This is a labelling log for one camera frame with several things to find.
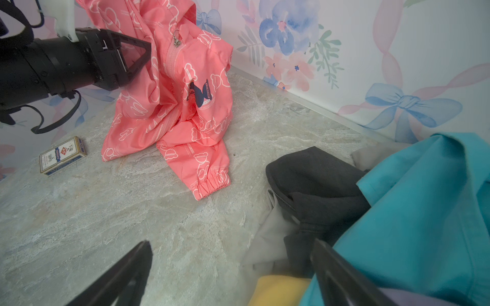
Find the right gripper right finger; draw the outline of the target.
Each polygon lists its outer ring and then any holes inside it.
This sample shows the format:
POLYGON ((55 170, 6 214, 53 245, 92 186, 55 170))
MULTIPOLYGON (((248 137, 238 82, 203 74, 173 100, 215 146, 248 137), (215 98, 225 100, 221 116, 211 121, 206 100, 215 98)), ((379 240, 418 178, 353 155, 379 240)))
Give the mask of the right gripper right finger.
POLYGON ((324 241, 314 242, 311 263, 325 305, 395 304, 324 241))

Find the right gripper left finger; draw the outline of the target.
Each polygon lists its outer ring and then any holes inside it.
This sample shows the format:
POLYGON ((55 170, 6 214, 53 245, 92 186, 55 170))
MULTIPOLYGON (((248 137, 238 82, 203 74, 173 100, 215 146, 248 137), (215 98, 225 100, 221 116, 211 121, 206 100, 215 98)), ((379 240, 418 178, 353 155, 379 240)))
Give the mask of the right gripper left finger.
POLYGON ((141 241, 68 305, 139 306, 152 262, 150 242, 141 241))

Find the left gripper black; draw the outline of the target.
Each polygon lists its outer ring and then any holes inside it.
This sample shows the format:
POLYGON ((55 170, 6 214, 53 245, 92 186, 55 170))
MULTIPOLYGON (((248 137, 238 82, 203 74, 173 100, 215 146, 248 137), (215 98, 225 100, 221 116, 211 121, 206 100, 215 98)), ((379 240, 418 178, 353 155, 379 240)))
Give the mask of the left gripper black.
POLYGON ((78 29, 68 38, 35 39, 1 51, 1 109, 48 96, 70 96, 95 85, 113 91, 130 84, 151 58, 152 44, 108 30, 78 29))

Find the pink printed jacket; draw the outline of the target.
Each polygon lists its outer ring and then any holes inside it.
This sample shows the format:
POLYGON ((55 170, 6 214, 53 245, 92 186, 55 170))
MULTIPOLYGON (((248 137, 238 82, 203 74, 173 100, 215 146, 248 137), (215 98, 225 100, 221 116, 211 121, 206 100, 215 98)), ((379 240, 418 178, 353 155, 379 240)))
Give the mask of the pink printed jacket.
POLYGON ((144 40, 151 58, 116 101, 104 161, 155 145, 201 200, 230 184, 223 137, 232 121, 233 48, 200 29, 192 1, 81 1, 99 29, 144 40))

